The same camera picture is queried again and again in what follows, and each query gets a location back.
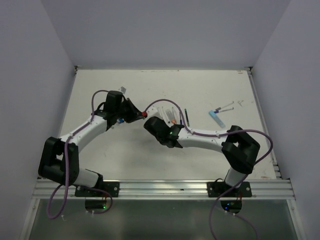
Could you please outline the dark blue ballpoint pen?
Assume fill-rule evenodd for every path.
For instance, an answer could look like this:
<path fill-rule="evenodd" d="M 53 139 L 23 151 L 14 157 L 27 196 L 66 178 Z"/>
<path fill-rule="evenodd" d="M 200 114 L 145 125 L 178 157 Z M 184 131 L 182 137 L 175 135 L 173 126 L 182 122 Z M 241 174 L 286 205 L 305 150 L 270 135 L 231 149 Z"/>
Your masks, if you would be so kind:
<path fill-rule="evenodd" d="M 184 117 L 184 115 L 183 115 L 182 111 L 179 110 L 179 118 L 180 118 L 179 122 L 181 125 L 184 125 L 183 117 Z"/>

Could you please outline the dark blue capped marker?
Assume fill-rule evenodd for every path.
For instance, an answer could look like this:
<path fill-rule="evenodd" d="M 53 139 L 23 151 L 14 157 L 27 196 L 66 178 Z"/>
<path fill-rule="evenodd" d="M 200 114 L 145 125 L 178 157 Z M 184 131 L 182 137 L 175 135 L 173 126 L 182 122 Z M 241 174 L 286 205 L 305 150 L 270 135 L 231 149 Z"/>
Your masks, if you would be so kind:
<path fill-rule="evenodd" d="M 173 113 L 175 121 L 178 122 L 179 121 L 179 117 L 178 117 L 177 111 L 176 111 L 176 109 L 174 107 L 172 107 L 172 113 Z"/>

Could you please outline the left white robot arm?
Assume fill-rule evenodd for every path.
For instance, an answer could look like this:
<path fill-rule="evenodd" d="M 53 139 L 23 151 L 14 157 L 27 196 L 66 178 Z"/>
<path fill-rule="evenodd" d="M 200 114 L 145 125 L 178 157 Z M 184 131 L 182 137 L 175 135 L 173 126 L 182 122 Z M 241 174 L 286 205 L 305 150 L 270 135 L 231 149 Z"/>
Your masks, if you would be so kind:
<path fill-rule="evenodd" d="M 106 91 L 105 100 L 95 107 L 91 106 L 88 120 L 72 132 L 49 137 L 43 147 L 38 175 L 63 186 L 85 186 L 92 196 L 103 193 L 104 184 L 101 174 L 80 168 L 79 154 L 91 141 L 105 133 L 123 120 L 125 123 L 147 117 L 129 98 L 120 91 Z"/>

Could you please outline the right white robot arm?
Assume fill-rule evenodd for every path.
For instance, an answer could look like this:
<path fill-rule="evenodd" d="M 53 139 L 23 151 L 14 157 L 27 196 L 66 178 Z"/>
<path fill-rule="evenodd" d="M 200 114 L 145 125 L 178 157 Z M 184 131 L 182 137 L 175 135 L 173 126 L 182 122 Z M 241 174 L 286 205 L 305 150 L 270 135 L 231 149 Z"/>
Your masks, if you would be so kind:
<path fill-rule="evenodd" d="M 143 125 L 156 140 L 168 148 L 199 148 L 222 153 L 230 168 L 225 176 L 223 192 L 235 196 L 240 181 L 252 173 L 260 151 L 260 144 L 241 127 L 233 125 L 229 130 L 196 133 L 181 124 L 168 126 L 163 119 L 153 116 Z"/>

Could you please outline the black pen near left arm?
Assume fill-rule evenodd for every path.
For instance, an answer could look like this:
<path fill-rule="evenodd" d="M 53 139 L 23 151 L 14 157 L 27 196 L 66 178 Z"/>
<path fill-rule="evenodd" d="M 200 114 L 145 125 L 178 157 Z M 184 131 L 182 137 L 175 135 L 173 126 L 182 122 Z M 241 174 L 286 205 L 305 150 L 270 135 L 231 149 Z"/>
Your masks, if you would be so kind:
<path fill-rule="evenodd" d="M 188 127 L 190 127 L 190 121 L 189 121 L 188 111 L 187 111 L 186 108 L 184 109 L 184 114 L 185 114 L 186 124 L 187 124 Z"/>

